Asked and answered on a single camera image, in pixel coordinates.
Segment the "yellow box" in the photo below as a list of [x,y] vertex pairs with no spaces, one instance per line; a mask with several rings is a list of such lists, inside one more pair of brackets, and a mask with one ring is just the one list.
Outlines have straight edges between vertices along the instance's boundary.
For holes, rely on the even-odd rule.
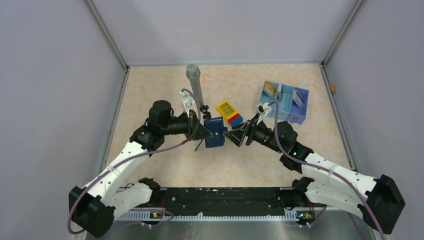
[[221,102],[216,106],[216,109],[226,121],[238,114],[236,109],[228,101]]

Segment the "gray tube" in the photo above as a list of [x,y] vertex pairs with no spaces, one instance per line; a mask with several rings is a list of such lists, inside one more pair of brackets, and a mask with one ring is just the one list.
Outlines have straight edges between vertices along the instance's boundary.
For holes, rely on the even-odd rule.
[[203,107],[205,104],[203,103],[202,87],[200,85],[199,67],[194,63],[187,65],[187,68],[185,69],[185,75],[187,76],[188,80],[190,80],[191,89],[193,90],[194,96],[200,103],[200,107]]

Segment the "red block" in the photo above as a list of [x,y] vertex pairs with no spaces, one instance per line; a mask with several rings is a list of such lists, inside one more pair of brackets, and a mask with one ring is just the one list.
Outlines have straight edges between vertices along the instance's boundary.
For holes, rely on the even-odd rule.
[[240,114],[237,113],[236,115],[234,115],[230,119],[228,119],[228,123],[231,125],[231,122],[236,120],[238,117],[240,117]]

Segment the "marble pattern surface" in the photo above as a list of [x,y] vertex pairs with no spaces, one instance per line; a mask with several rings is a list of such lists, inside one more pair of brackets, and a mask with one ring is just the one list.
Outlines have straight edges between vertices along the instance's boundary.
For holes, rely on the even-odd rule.
[[[297,140],[321,156],[349,168],[333,109],[318,64],[236,64],[201,65],[201,87],[212,117],[219,117],[216,105],[227,100],[242,115],[255,115],[264,81],[284,83],[309,90],[306,120],[294,125]],[[156,100],[167,100],[175,114],[182,113],[182,88],[191,89],[186,66],[132,67],[125,88],[108,164],[119,154],[134,130],[148,117]],[[273,128],[273,120],[265,118]],[[182,142],[183,135],[165,137],[161,148]],[[229,140],[225,145],[194,152],[198,141],[188,142],[172,151],[154,154],[126,180],[154,178],[163,187],[284,187],[301,175],[286,169],[280,155],[256,142],[238,148]]]

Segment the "gray wall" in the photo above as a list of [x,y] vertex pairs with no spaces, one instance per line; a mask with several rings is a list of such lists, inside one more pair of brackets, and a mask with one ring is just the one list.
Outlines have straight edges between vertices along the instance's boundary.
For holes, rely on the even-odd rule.
[[318,62],[355,0],[95,0],[129,65]]
[[123,76],[82,0],[0,1],[1,239],[69,239]]
[[424,1],[367,1],[329,64],[359,167],[406,201],[397,239],[422,239]]

